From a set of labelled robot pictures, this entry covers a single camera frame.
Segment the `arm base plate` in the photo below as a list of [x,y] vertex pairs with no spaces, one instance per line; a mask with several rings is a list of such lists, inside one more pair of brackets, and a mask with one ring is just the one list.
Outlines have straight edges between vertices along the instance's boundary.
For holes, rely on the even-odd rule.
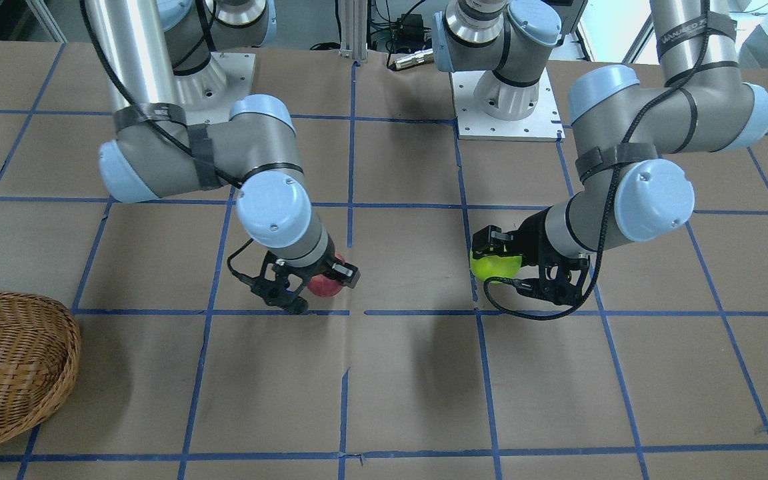
[[553,142],[565,137],[547,70],[527,87],[506,85],[493,72],[450,74],[460,139]]
[[175,75],[189,124],[228,121],[235,102],[252,91],[256,54],[214,52],[197,72]]

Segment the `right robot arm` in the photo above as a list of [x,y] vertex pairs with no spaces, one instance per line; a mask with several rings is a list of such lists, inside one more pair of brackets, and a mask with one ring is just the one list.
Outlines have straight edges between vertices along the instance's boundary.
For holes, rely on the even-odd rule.
[[233,97],[235,47],[275,33],[271,1],[82,1],[83,23],[110,81],[116,136],[98,167],[120,203],[143,203],[226,185],[237,216],[266,248],[260,274],[236,273],[271,306],[291,308],[353,288],[359,268],[333,246],[307,192],[297,131],[272,95]]

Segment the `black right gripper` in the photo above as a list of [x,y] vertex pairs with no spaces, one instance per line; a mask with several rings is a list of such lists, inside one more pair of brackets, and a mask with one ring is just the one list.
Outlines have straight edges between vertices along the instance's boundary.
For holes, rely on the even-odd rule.
[[[360,278],[359,268],[354,264],[342,261],[341,256],[333,251],[326,252],[320,259],[317,259],[314,263],[305,265],[304,267],[289,265],[289,262],[278,258],[277,262],[275,263],[278,265],[284,265],[284,267],[288,267],[291,270],[291,273],[293,273],[293,275],[289,276],[289,280],[291,282],[289,288],[291,291],[298,289],[298,286],[301,285],[302,280],[308,279],[310,281],[312,277],[319,274],[324,274],[329,279],[338,282],[338,284],[342,287],[347,287],[350,289],[354,289],[356,287]],[[308,291],[307,286],[305,286],[301,292],[301,296],[303,296],[304,291]]]

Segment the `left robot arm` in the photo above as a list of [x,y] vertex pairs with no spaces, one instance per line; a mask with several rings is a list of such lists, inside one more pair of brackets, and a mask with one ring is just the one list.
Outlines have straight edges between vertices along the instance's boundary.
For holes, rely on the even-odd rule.
[[[692,215],[694,188],[665,154],[747,148],[768,132],[768,92],[741,78],[737,25],[725,1],[652,1],[660,88],[612,64],[581,76],[568,113],[583,189],[532,215],[515,230],[475,234],[471,269],[495,276],[488,257],[521,267],[581,265],[591,254],[648,242]],[[435,14],[433,50],[442,72],[482,71],[479,99],[489,115],[528,116],[561,19],[541,1],[452,1]]]

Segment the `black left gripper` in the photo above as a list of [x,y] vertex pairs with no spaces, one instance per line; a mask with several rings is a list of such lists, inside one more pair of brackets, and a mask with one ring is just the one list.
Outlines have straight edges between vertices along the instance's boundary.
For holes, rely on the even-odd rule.
[[591,247],[574,234],[568,209],[545,209],[521,223],[517,230],[502,232],[500,227],[484,227],[471,238],[471,258],[521,256],[522,265],[574,269],[580,259],[591,254]]

